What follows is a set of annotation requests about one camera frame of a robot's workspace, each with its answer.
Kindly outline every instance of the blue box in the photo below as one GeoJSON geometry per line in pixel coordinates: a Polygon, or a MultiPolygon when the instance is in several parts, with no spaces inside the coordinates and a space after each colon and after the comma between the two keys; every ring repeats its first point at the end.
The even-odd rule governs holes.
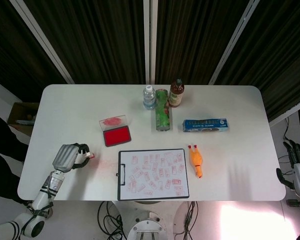
{"type": "Polygon", "coordinates": [[[184,120],[182,125],[184,132],[223,132],[229,128],[226,118],[184,120]]]}

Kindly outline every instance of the cylindrical container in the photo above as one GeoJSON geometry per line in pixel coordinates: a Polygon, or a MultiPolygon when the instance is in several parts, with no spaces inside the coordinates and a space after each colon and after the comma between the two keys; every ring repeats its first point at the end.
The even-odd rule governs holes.
{"type": "Polygon", "coordinates": [[[185,85],[182,83],[180,78],[171,83],[169,92],[169,104],[171,107],[176,108],[180,105],[184,91],[185,85]]]}
{"type": "Polygon", "coordinates": [[[159,89],[155,92],[155,125],[157,131],[170,129],[168,91],[159,89]]]}
{"type": "Polygon", "coordinates": [[[143,106],[148,110],[156,107],[156,90],[151,85],[143,90],[143,106]]]}

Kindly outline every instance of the bottle cap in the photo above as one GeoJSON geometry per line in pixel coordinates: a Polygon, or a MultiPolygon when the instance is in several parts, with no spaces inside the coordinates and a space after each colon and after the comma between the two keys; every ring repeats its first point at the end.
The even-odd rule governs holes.
{"type": "Polygon", "coordinates": [[[182,81],[181,81],[180,78],[178,78],[178,79],[176,80],[176,84],[177,84],[178,86],[180,86],[180,85],[182,84],[182,81]]]}
{"type": "Polygon", "coordinates": [[[151,93],[151,92],[153,91],[152,86],[151,86],[151,85],[147,85],[147,86],[145,87],[145,91],[146,91],[147,93],[151,93]]]}

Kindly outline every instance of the clipboard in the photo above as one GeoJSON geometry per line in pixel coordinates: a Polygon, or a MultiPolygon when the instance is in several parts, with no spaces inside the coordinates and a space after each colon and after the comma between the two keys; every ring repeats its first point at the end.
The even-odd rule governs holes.
{"type": "Polygon", "coordinates": [[[118,201],[189,198],[183,148],[120,151],[117,175],[118,201]]]}

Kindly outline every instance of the brown bottle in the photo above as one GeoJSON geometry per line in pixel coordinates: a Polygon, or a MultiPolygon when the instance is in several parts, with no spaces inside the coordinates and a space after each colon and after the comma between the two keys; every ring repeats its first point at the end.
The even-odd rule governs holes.
{"type": "Polygon", "coordinates": [[[182,83],[181,79],[177,79],[170,86],[169,92],[169,105],[176,108],[181,103],[182,95],[185,91],[185,85],[182,83]]]}

